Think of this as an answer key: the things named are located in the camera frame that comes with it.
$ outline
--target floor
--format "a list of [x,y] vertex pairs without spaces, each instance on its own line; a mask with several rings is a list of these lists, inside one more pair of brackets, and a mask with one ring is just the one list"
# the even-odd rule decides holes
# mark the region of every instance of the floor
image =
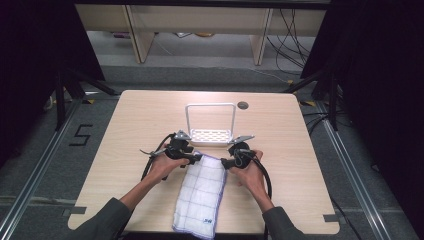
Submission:
[[[152,67],[167,67],[167,68],[184,68],[184,69],[241,69],[252,71],[255,74],[271,75],[275,81],[288,86],[288,81],[299,81],[298,74],[301,71],[303,64],[302,57],[298,53],[299,44],[295,44],[290,37],[286,40],[286,46],[290,51],[284,51],[295,60],[290,61],[281,56],[277,57],[276,50],[270,44],[272,42],[277,48],[280,47],[280,40],[284,39],[276,36],[270,36],[270,42],[267,42],[264,59],[260,66],[253,64],[248,36],[243,35],[222,35],[217,34],[212,37],[199,37],[195,34],[190,34],[180,38],[174,33],[158,33],[155,36],[148,58],[145,63],[138,64],[135,62],[131,41],[125,38],[114,38],[109,32],[88,32],[88,36],[92,42],[99,63],[102,67],[134,67],[134,68],[152,68]],[[303,37],[298,41],[305,49],[311,49],[314,43],[314,38]],[[273,74],[276,71],[283,72],[283,75]],[[299,91],[298,99],[301,102],[302,112],[305,114],[305,124],[308,127],[316,120],[314,115],[319,109],[321,103],[314,103],[310,97],[311,87],[303,91]],[[104,109],[102,114],[109,116],[113,112],[115,100],[99,101],[97,107]],[[84,121],[87,115],[84,114],[88,110],[88,105],[82,105],[76,112],[75,118]],[[90,121],[101,122],[107,126],[107,119],[101,116],[96,116]],[[349,161],[359,173],[350,175],[347,170],[349,166],[343,164],[343,153],[334,150],[334,142],[330,137],[331,127],[326,126],[325,121],[314,129],[311,134],[311,140],[314,145],[321,170],[323,172],[329,193],[335,201],[336,213],[340,216],[341,232],[335,236],[309,236],[308,239],[358,239],[354,234],[353,229],[358,230],[362,239],[418,239],[413,229],[409,225],[408,220],[404,216],[402,209],[398,206],[396,199],[392,196],[390,189],[384,182],[384,179],[378,175],[370,164],[372,160],[366,151],[365,146],[361,145],[360,138],[355,132],[346,115],[338,115],[340,129],[337,132],[340,139],[343,140],[344,146],[347,146],[347,165]],[[38,127],[34,129],[26,143],[28,151],[24,151],[18,159],[25,161],[11,161],[3,169],[0,174],[0,216],[6,216],[16,197],[20,194],[21,189],[31,177],[32,170],[37,167],[40,156],[43,155],[45,146],[54,137],[52,126],[55,124],[54,108],[47,111],[44,116],[38,120]],[[70,133],[75,132],[77,126],[70,126]],[[96,139],[95,144],[100,144],[104,129],[92,130],[93,139]],[[83,158],[83,156],[94,156],[96,148],[84,149],[81,152],[66,152],[60,148],[54,151],[57,158],[66,158],[66,154],[74,154],[75,158]],[[65,165],[68,169],[73,169],[84,175],[87,173],[91,163],[82,163],[76,166],[70,162],[52,162],[51,166],[46,171],[46,176],[40,180],[40,187],[33,193],[31,202],[28,205],[25,213],[20,217],[18,226],[15,226],[15,232],[11,239],[45,239],[52,238],[52,233],[66,232],[66,209],[69,209],[75,203],[75,196],[78,192],[74,189],[83,183],[84,178],[76,182],[69,183],[75,178],[72,171],[65,172],[61,170]],[[361,197],[361,192],[357,191],[355,184],[355,176],[359,176],[359,182],[365,186],[368,197]],[[62,192],[60,198],[55,195],[53,197],[49,191],[51,189],[60,189]],[[390,238],[384,235],[379,236],[382,230],[376,230],[372,223],[372,217],[367,215],[369,211],[364,209],[363,201],[371,199],[371,206],[376,207],[379,217],[383,219],[382,227],[387,228]]]

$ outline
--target background table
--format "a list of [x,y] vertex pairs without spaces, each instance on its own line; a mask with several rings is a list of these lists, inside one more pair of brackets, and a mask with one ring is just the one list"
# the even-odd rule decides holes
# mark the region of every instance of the background table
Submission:
[[[247,102],[249,108],[237,108],[234,136],[255,135],[248,144],[264,152],[262,162],[273,184],[275,205],[283,206],[295,226],[306,234],[337,233],[338,222],[324,221],[323,215],[334,215],[334,209],[296,98],[291,94],[232,92],[125,91],[76,203],[76,207],[86,207],[86,212],[72,214],[69,227],[78,227],[111,197],[120,198],[140,181],[148,156],[139,149],[152,151],[169,133],[179,129],[188,132],[187,104],[240,101]],[[211,122],[228,118],[213,111]],[[229,157],[226,147],[196,149],[217,158]],[[172,232],[185,172],[176,169],[167,181],[152,189],[134,211],[126,230]],[[263,227],[256,202],[244,187],[237,186],[235,176],[228,174],[216,231],[262,233]]]

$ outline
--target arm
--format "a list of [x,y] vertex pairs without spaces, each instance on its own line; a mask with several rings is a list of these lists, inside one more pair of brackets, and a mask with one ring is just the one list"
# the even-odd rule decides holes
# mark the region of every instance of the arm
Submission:
[[[263,152],[255,150],[255,153],[258,159],[262,158]],[[263,174],[254,162],[250,162],[245,169],[232,167],[230,172],[237,175],[239,185],[244,185],[258,203],[272,239],[306,239],[305,235],[293,225],[284,209],[274,206],[265,191]]]
[[113,239],[147,193],[176,167],[188,163],[187,159],[172,160],[165,154],[159,155],[142,181],[121,199],[109,200],[94,217],[72,231],[65,239]]

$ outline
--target white cloth with purple stripes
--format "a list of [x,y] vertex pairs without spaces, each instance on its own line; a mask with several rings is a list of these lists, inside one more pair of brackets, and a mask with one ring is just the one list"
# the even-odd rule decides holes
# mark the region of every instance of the white cloth with purple stripes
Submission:
[[227,171],[221,160],[203,155],[189,165],[177,199],[172,228],[200,239],[213,239]]

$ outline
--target dark sleeve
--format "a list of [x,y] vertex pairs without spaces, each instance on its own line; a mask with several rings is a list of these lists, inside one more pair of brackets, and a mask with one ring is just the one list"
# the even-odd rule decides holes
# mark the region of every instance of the dark sleeve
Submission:
[[272,240],[306,239],[303,232],[297,229],[282,207],[274,207],[264,212],[262,217],[268,227]]
[[130,217],[131,213],[127,206],[118,199],[112,198],[94,217],[81,224],[65,239],[113,239]]

